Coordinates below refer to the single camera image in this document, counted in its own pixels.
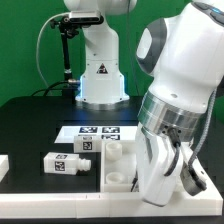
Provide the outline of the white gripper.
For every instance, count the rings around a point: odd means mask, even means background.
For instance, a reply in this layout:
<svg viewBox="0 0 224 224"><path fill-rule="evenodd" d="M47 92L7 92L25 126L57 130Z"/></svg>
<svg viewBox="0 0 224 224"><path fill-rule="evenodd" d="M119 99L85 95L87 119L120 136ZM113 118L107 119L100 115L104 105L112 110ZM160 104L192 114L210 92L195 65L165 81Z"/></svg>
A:
<svg viewBox="0 0 224 224"><path fill-rule="evenodd" d="M131 192L138 183L140 197L144 202L163 207L171 199L181 172L187 167L195 171L200 179L206 177L199 160L192 157L190 142L181 142L175 129L161 137L150 133L139 125L136 132L137 170L132 181Z"/></svg>

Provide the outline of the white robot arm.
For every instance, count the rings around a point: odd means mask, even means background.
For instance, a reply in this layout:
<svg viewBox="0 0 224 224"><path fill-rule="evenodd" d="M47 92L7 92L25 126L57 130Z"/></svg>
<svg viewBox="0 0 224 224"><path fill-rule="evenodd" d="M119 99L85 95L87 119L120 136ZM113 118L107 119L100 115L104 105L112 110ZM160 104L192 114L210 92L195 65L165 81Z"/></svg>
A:
<svg viewBox="0 0 224 224"><path fill-rule="evenodd" d="M201 117L210 123L217 87L224 77L224 0L192 0L181 14L144 30L138 63L154 77L138 114L138 186L143 201L164 206L181 181L188 194L206 189L190 143Z"/></svg>

